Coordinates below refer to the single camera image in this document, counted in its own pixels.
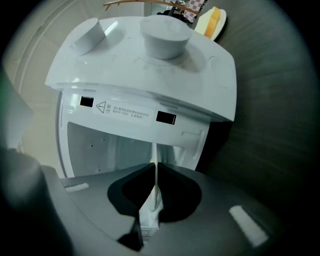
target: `white wall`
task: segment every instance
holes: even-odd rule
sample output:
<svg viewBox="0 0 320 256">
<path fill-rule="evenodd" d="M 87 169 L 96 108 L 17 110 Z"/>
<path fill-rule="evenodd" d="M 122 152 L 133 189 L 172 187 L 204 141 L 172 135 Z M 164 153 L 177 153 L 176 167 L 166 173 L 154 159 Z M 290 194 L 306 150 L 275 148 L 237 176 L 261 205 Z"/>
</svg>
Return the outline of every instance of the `white wall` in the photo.
<svg viewBox="0 0 320 256">
<path fill-rule="evenodd" d="M 79 23 L 92 17 L 143 16 L 143 3 L 112 5 L 105 11 L 106 2 L 45 1 L 21 24 L 2 60 L 14 89 L 34 112 L 19 148 L 42 165 L 54 167 L 61 178 L 55 131 L 58 92 L 45 86 L 45 79 L 60 45 Z"/>
</svg>

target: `cylindrical cap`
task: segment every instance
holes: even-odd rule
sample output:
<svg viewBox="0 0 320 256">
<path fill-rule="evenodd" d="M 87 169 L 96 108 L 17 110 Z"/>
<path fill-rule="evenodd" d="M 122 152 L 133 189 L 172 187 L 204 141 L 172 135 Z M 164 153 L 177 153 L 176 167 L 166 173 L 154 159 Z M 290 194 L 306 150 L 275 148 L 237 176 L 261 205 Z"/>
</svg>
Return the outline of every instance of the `cylindrical cap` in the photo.
<svg viewBox="0 0 320 256">
<path fill-rule="evenodd" d="M 191 37 L 190 28 L 167 15 L 152 15 L 140 22 L 146 53 L 157 59 L 173 59 L 185 51 Z"/>
<path fill-rule="evenodd" d="M 75 27 L 68 36 L 69 47 L 79 55 L 91 51 L 105 37 L 97 18 L 87 19 Z"/>
</svg>

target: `yellow object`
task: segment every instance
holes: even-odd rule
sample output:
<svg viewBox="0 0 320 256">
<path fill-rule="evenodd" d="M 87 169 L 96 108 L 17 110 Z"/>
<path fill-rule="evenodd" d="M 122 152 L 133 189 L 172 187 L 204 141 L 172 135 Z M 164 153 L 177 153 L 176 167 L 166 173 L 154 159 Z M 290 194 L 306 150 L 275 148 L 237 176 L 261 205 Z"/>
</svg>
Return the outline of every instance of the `yellow object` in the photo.
<svg viewBox="0 0 320 256">
<path fill-rule="evenodd" d="M 211 38 L 212 35 L 214 34 L 219 18 L 220 18 L 220 9 L 215 7 L 213 13 L 211 14 L 208 26 L 206 27 L 206 30 L 204 32 L 204 35 L 207 38 Z"/>
</svg>

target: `white sensor strip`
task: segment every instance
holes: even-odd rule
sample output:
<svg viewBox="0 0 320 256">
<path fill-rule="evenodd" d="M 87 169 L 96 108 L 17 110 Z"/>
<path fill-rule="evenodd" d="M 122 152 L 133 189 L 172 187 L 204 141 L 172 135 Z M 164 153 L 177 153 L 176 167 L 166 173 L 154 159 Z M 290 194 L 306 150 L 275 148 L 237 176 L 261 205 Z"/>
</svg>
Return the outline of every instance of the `white sensor strip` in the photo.
<svg viewBox="0 0 320 256">
<path fill-rule="evenodd" d="M 269 239 L 268 235 L 240 205 L 230 208 L 229 213 L 253 247 L 257 247 Z"/>
<path fill-rule="evenodd" d="M 80 190 L 85 190 L 89 188 L 88 183 L 83 183 L 83 184 L 79 184 L 79 185 L 75 185 L 75 186 L 68 186 L 65 188 L 65 190 L 70 193 L 70 192 L 77 192 Z"/>
</svg>

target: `white plate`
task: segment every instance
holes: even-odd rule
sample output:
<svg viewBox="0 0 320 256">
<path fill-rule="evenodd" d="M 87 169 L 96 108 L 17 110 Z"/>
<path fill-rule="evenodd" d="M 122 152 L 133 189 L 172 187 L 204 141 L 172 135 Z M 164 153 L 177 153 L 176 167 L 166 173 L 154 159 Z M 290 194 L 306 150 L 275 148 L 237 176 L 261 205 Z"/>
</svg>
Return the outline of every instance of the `white plate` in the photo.
<svg viewBox="0 0 320 256">
<path fill-rule="evenodd" d="M 201 15 L 199 17 L 198 23 L 196 24 L 196 27 L 194 29 L 194 31 L 197 31 L 198 33 L 204 35 L 209 23 L 209 20 L 211 18 L 211 14 L 214 12 L 216 7 L 213 7 L 211 10 L 208 10 L 206 13 L 204 13 L 203 15 Z M 220 9 L 220 17 L 219 20 L 216 24 L 215 30 L 213 32 L 213 35 L 211 37 L 211 40 L 214 41 L 217 36 L 220 34 L 221 30 L 223 29 L 225 23 L 227 20 L 227 13 L 225 10 Z"/>
</svg>

